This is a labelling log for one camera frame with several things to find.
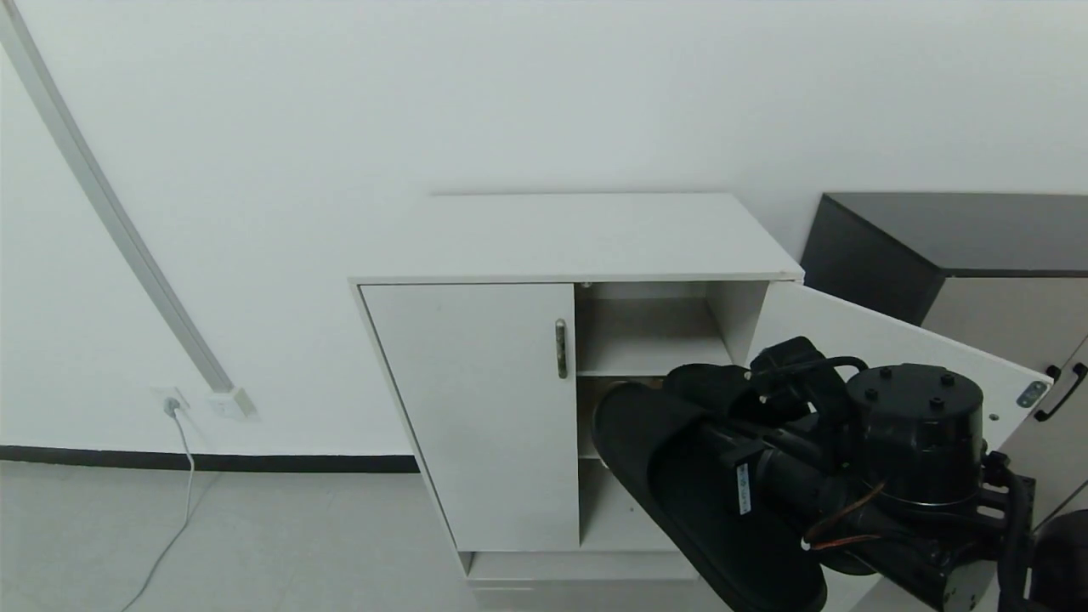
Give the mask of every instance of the open cabinet door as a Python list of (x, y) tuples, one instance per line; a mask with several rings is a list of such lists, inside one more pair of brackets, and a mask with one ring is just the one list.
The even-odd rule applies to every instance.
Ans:
[[(982, 388), (982, 411), (988, 416), (982, 433), (991, 450), (1004, 443), (1053, 383), (1043, 374), (799, 283), (770, 283), (750, 354), (798, 335), (807, 336), (828, 357), (853, 355), (869, 367), (943, 366), (974, 380)], [(1027, 405), (1018, 403), (1036, 382), (1043, 392), (1031, 403), (1024, 402)], [(1016, 469), (1016, 457), (1012, 468)]]

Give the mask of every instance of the black door handle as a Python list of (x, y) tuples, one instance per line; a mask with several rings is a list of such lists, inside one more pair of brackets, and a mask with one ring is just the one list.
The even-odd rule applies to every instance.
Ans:
[[(1047, 374), (1050, 374), (1050, 368), (1047, 368)], [(1070, 387), (1070, 390), (1065, 392), (1065, 396), (1062, 397), (1061, 401), (1059, 401), (1056, 404), (1054, 404), (1054, 407), (1051, 408), (1049, 413), (1044, 413), (1042, 411), (1035, 413), (1035, 420), (1038, 420), (1039, 423), (1047, 423), (1048, 420), (1051, 419), (1051, 417), (1058, 414), (1058, 411), (1062, 409), (1062, 406), (1065, 405), (1065, 402), (1067, 402), (1068, 399), (1072, 397), (1073, 394), (1076, 392), (1077, 387), (1080, 387), (1080, 383), (1085, 381), (1086, 377), (1088, 377), (1088, 366), (1081, 364), (1080, 362), (1077, 362), (1077, 365), (1073, 366), (1073, 374), (1076, 375), (1077, 379), (1073, 381), (1073, 387)]]

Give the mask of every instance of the wall outlet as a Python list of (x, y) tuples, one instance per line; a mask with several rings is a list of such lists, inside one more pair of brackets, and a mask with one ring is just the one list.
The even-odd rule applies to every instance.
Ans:
[(188, 409), (189, 407), (189, 403), (185, 401), (185, 397), (182, 396), (182, 392), (178, 391), (176, 387), (152, 387), (151, 394), (154, 395), (156, 399), (154, 409), (159, 412), (162, 412), (162, 407), (166, 405), (166, 400), (170, 400), (171, 397), (177, 400), (177, 403), (181, 405), (183, 411)]
[(245, 420), (257, 412), (245, 389), (235, 387), (228, 393), (209, 393), (208, 405), (215, 416)]

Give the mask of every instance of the cabinet door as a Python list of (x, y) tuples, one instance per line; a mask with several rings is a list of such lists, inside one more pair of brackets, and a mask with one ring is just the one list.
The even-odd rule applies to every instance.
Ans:
[(982, 431), (991, 449), (1004, 443), (1034, 407), (1016, 403), (1028, 385), (1042, 381), (1049, 388), (1052, 382), (1037, 371), (826, 293), (798, 283), (771, 283), (750, 355), (796, 335), (808, 336), (829, 357), (854, 355), (869, 366), (930, 364), (974, 380), (982, 388), (982, 409), (989, 417)]
[(922, 327), (1038, 371), (1088, 335), (1088, 279), (945, 279)]
[(578, 550), (573, 286), (368, 285), (362, 296), (457, 548)]
[[(1039, 409), (1049, 414), (1074, 382), (1077, 364), (1088, 365), (1088, 341), (1073, 354), (1062, 368), (1053, 392)], [(1038, 524), (1072, 494), (1088, 478), (1088, 382), (1081, 384), (1054, 416), (1044, 423), (1035, 418), (1024, 423), (1001, 446), (1012, 457), (1012, 467), (1036, 479), (1035, 522)], [(1088, 507), (1088, 492), (1081, 493), (1062, 513)]]

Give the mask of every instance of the cable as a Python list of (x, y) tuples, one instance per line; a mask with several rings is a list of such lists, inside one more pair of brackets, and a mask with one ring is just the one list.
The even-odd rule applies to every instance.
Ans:
[(1034, 534), (1034, 533), (1038, 531), (1039, 529), (1042, 528), (1043, 525), (1046, 525), (1047, 523), (1050, 523), (1050, 521), (1052, 518), (1054, 518), (1055, 516), (1058, 516), (1058, 513), (1061, 512), (1062, 509), (1064, 509), (1065, 506), (1070, 505), (1070, 502), (1073, 501), (1073, 500), (1075, 500), (1076, 497), (1080, 494), (1080, 491), (1085, 490), (1085, 487), (1088, 487), (1088, 480), (1085, 480), (1084, 482), (1081, 482), (1080, 486), (1077, 487), (1077, 489), (1075, 491), (1073, 491), (1073, 494), (1071, 494), (1070, 497), (1065, 498), (1065, 501), (1063, 501), (1062, 503), (1058, 504), (1058, 507), (1055, 507), (1053, 510), (1053, 512), (1051, 512), (1050, 514), (1048, 514), (1046, 518), (1043, 518), (1041, 522), (1039, 522), (1039, 524), (1036, 525), (1035, 529), (1031, 529), (1031, 533)]
[(1004, 485), (1009, 487), (1007, 526), (1004, 550), (998, 556), (998, 587), (1001, 596), (999, 612), (1022, 612), (1027, 610), (1024, 601), (1024, 583), (1027, 578), (1027, 533), (1028, 522), (1027, 488), (1007, 467), (1002, 467)]
[(849, 538), (839, 538), (838, 540), (831, 540), (827, 542), (819, 542), (812, 544), (812, 550), (827, 550), (831, 548), (839, 548), (846, 544), (853, 544), (857, 542), (868, 542), (873, 540), (879, 540), (883, 536), (877, 534), (864, 534), (861, 536), (850, 536)]
[(162, 561), (163, 556), (166, 556), (166, 551), (170, 550), (170, 547), (174, 546), (174, 542), (177, 541), (182, 531), (189, 526), (190, 506), (193, 500), (193, 474), (197, 470), (197, 464), (193, 461), (193, 453), (189, 452), (189, 443), (185, 440), (185, 430), (182, 429), (182, 423), (177, 420), (177, 414), (175, 414), (178, 407), (181, 407), (181, 404), (177, 400), (170, 397), (163, 404), (162, 409), (171, 419), (174, 420), (174, 425), (177, 426), (177, 432), (182, 436), (182, 448), (185, 449), (185, 458), (189, 460), (189, 482), (185, 487), (185, 518), (182, 521), (182, 528), (174, 534), (174, 537), (170, 539), (166, 548), (162, 549), (162, 552), (159, 553), (159, 558), (151, 564), (151, 570), (147, 573), (147, 578), (144, 578), (144, 585), (139, 588), (139, 591), (137, 591), (136, 595), (128, 600), (128, 603), (121, 609), (121, 612), (125, 612), (132, 608), (133, 603), (136, 603), (136, 600), (139, 599), (139, 596), (144, 595), (144, 591), (147, 590), (147, 586), (151, 584), (151, 576), (154, 576), (154, 571), (159, 568), (159, 562)]
[(806, 372), (816, 368), (837, 368), (840, 366), (853, 366), (857, 368), (858, 371), (865, 371), (869, 369), (869, 365), (863, 362), (858, 357), (843, 356), (843, 357), (828, 357), (824, 359), (814, 359), (812, 362), (802, 362), (800, 364), (790, 364), (787, 366), (776, 366), (767, 368), (761, 372), (754, 374), (755, 377), (771, 377), (771, 376), (788, 376), (801, 372)]
[(885, 486), (885, 484), (880, 482), (876, 487), (873, 487), (873, 490), (870, 490), (868, 493), (865, 493), (864, 497), (862, 497), (861, 499), (858, 499), (854, 503), (852, 503), (852, 504), (843, 507), (842, 510), (836, 512), (831, 516), (828, 516), (827, 518), (825, 518), (825, 519), (816, 523), (812, 527), (809, 527), (808, 530), (805, 531), (805, 537), (804, 537), (805, 541), (812, 542), (817, 537), (819, 537), (821, 534), (824, 534), (825, 531), (827, 531), (831, 527), (834, 527), (834, 524), (838, 523), (840, 519), (842, 519), (843, 516), (850, 514), (851, 512), (854, 512), (855, 510), (857, 510), (857, 509), (862, 507), (863, 505), (865, 505), (865, 504), (869, 503), (870, 501), (873, 501), (873, 498), (877, 497), (877, 494), (879, 494), (880, 491), (883, 490), (883, 486)]

